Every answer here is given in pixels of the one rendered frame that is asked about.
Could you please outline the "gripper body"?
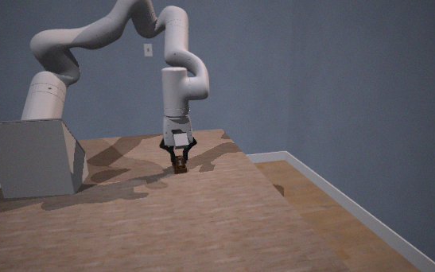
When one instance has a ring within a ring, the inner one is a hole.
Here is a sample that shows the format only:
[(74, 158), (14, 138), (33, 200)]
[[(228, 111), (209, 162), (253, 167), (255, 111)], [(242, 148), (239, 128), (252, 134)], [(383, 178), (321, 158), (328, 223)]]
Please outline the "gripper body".
[(182, 130), (182, 132), (186, 132), (188, 144), (192, 143), (192, 124), (189, 115), (177, 118), (165, 116), (163, 118), (163, 134), (165, 134), (164, 143), (166, 146), (174, 146), (172, 130)]

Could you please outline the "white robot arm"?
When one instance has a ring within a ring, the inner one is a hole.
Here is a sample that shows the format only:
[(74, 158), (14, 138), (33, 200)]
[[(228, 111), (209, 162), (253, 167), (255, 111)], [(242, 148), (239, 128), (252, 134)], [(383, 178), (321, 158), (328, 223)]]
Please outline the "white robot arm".
[[(32, 38), (31, 52), (47, 72), (33, 77), (21, 120), (61, 118), (67, 88), (80, 78), (80, 66), (69, 49), (95, 50), (117, 41), (130, 18), (144, 38), (156, 37), (165, 30), (164, 58), (173, 68), (161, 70), (164, 114), (184, 117), (189, 112), (189, 100), (206, 99), (208, 70), (199, 57), (188, 51), (186, 12), (167, 6), (157, 20), (151, 0), (118, 0), (106, 17), (90, 25), (45, 30)], [(187, 71), (196, 77), (187, 77)]]

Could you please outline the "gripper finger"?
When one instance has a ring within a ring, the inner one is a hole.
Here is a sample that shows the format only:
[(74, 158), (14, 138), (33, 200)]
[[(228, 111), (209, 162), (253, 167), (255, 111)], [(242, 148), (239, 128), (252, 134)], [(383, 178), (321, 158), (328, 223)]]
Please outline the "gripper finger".
[(175, 165), (176, 164), (176, 158), (175, 158), (175, 153), (173, 151), (174, 150), (174, 146), (171, 146), (171, 147), (165, 146), (164, 137), (161, 140), (161, 144), (159, 146), (160, 146), (160, 148), (162, 148), (162, 149), (164, 149), (164, 150), (166, 150), (166, 151), (168, 151), (170, 153), (171, 162)]
[(191, 149), (195, 144), (197, 144), (197, 142), (196, 142), (195, 138), (193, 138), (193, 141), (192, 141), (191, 144), (188, 145), (188, 148), (184, 148), (184, 150), (183, 150), (183, 157), (184, 157), (184, 163), (185, 163), (185, 164), (187, 163), (187, 160), (188, 160), (188, 152), (189, 152), (189, 150), (190, 150), (190, 149)]

